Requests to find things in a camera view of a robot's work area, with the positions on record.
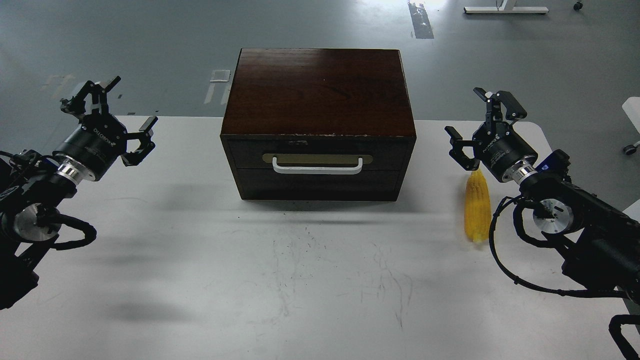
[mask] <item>wooden chest of drawers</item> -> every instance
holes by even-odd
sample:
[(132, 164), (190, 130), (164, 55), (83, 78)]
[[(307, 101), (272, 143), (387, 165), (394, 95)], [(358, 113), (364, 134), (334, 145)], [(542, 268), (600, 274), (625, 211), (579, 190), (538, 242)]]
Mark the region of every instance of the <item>wooden chest of drawers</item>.
[(416, 139), (400, 53), (242, 49), (220, 138), (242, 199), (395, 201)]

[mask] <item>concrete floor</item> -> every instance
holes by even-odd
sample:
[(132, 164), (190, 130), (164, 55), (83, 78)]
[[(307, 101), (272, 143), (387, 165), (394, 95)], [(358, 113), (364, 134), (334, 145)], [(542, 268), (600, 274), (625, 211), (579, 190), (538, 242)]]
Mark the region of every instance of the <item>concrete floor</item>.
[(415, 38), (403, 0), (2, 1), (0, 149), (52, 151), (76, 126), (58, 100), (87, 79), (122, 76), (115, 115), (222, 116), (223, 91), (205, 103), (209, 78), (233, 71), (242, 47), (393, 48), (416, 119), (482, 120), (472, 89), (509, 90), (572, 157), (575, 184), (620, 209), (640, 199), (640, 155), (620, 151), (640, 138), (621, 108), (640, 96), (640, 1), (584, 0), (575, 12), (573, 0), (519, 0), (546, 15), (423, 2), (434, 39)]

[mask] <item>drawer handle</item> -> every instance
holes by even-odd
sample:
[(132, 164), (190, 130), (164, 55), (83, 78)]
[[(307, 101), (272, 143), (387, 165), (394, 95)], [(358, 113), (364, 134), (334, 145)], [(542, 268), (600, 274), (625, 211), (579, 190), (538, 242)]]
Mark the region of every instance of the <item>drawer handle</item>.
[(355, 175), (362, 170), (362, 158), (358, 158), (355, 167), (282, 167), (278, 165), (278, 158), (271, 159), (273, 170), (279, 174), (326, 174), (326, 175)]

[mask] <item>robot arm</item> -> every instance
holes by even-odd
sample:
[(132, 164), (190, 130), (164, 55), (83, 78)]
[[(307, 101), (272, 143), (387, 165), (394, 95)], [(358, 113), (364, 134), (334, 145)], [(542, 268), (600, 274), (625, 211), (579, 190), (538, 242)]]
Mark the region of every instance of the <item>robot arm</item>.
[[(445, 130), (451, 137), (449, 154), (465, 170), (475, 170), (482, 162), (498, 181), (515, 181), (520, 186), (518, 197), (501, 202), (490, 228), (490, 247), (500, 269), (516, 284), (534, 290), (576, 297), (622, 297), (640, 304), (640, 224), (572, 184), (569, 156), (562, 150), (554, 151), (534, 168), (538, 154), (513, 129), (516, 121), (527, 116), (526, 111), (509, 92), (493, 94), (481, 88), (474, 92), (486, 103), (485, 122), (471, 140), (463, 140), (451, 126)], [(508, 121), (502, 118), (502, 105)], [(464, 154), (464, 147), (473, 148), (474, 158)], [(518, 236), (531, 245), (556, 249), (564, 258), (563, 274), (586, 290), (542, 288), (520, 279), (502, 265), (495, 253), (493, 231), (497, 217), (509, 203), (516, 204), (513, 219)], [(545, 240), (526, 234), (522, 225), (525, 208), (533, 210), (534, 223)], [(580, 230), (576, 242), (565, 236)], [(620, 325), (639, 320), (633, 316), (614, 318), (610, 325), (610, 329), (614, 328), (610, 332), (627, 359), (638, 357), (620, 335)]]
[[(0, 152), (0, 309), (13, 306), (38, 285), (34, 268), (49, 249), (68, 250), (88, 245), (96, 238), (89, 223), (61, 214), (57, 206), (76, 194), (86, 179), (98, 181), (121, 156), (125, 166), (139, 164), (155, 147), (150, 117), (137, 133), (128, 133), (107, 105), (107, 93), (119, 82), (107, 86), (87, 81), (71, 100), (62, 99), (61, 109), (79, 120), (76, 130), (53, 151), (42, 156), (29, 150), (20, 154)], [(92, 107), (84, 99), (91, 95)], [(140, 146), (126, 152), (128, 140)], [(78, 229), (84, 238), (56, 243), (62, 225)], [(21, 243), (31, 245), (17, 255)]]

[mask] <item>corn cob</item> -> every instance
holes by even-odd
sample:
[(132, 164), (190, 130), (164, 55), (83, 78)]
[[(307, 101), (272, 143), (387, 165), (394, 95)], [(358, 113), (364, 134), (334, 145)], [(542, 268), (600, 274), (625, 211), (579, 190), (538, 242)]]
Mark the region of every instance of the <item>corn cob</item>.
[(489, 238), (491, 201), (482, 172), (473, 171), (467, 179), (465, 194), (465, 233), (469, 240), (481, 243)]

